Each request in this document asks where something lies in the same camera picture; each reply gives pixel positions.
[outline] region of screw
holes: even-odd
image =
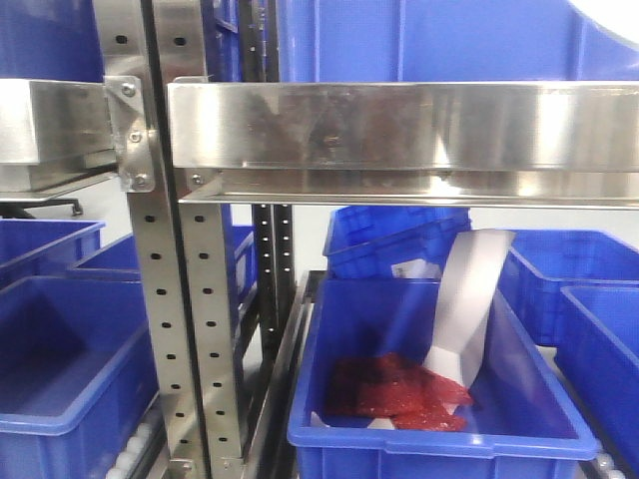
[[[133,83],[125,83],[122,85],[122,93],[126,97],[133,97],[136,94],[136,86]]]
[[[136,187],[143,187],[147,184],[147,180],[149,179],[149,175],[144,173],[139,173],[134,178],[134,183]]]
[[[129,135],[129,140],[131,140],[132,143],[140,143],[142,141],[142,133],[138,130],[134,130],[131,132],[131,135]]]

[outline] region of blue crate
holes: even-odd
[[[92,1],[0,2],[0,78],[102,83]]]
[[[562,286],[639,285],[639,254],[601,232],[519,230],[499,288],[532,339],[556,346],[564,333]]]
[[[562,289],[566,333],[555,361],[639,475],[639,289]]]
[[[100,222],[0,220],[0,288],[26,276],[63,273],[100,247]]]
[[[69,277],[140,281],[140,264],[133,235],[127,235],[71,264]]]
[[[468,230],[466,208],[347,207],[332,213],[323,254],[334,277],[405,277],[415,267],[437,277]]]
[[[278,0],[286,82],[637,80],[566,0]]]
[[[253,227],[233,226],[233,242],[235,246],[238,299],[242,303],[258,280]]]
[[[369,420],[322,415],[340,357],[398,351],[422,362],[437,292],[425,280],[323,283],[289,423],[302,479],[572,479],[576,461],[596,454],[596,439],[499,294],[470,389],[475,405],[457,409],[464,431],[356,428]],[[312,412],[331,427],[311,426]]]
[[[253,227],[233,227],[236,258],[236,281],[240,302],[244,301],[257,280]],[[71,264],[69,277],[111,281],[140,281],[136,243],[128,235]]]
[[[157,392],[142,286],[0,291],[0,477],[104,477]]]

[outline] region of red meat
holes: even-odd
[[[444,404],[472,404],[468,391],[395,352],[344,358],[335,364],[326,393],[329,415],[390,417],[398,429],[459,431],[466,421]]]

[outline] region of perforated metal upright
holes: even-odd
[[[128,191],[171,469],[209,477],[202,391],[150,2],[96,0],[120,176]]]
[[[206,178],[175,174],[165,105],[168,83],[226,78],[219,52],[229,32],[241,35],[247,77],[266,77],[264,24],[256,21],[266,18],[265,10],[257,2],[241,2],[239,24],[233,25],[216,18],[214,3],[97,0],[95,10],[120,175],[141,260],[170,469],[177,477],[239,479],[247,470],[261,474],[256,464],[270,427],[262,409],[278,400],[273,394],[267,398],[267,387],[295,293],[292,215],[288,206],[255,208],[265,364],[258,388],[249,394],[230,206],[179,204]]]

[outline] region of white paper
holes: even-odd
[[[441,268],[439,264],[428,262],[420,257],[409,261],[398,262],[397,264],[393,264],[390,269],[392,270],[393,277],[410,279],[441,278]]]

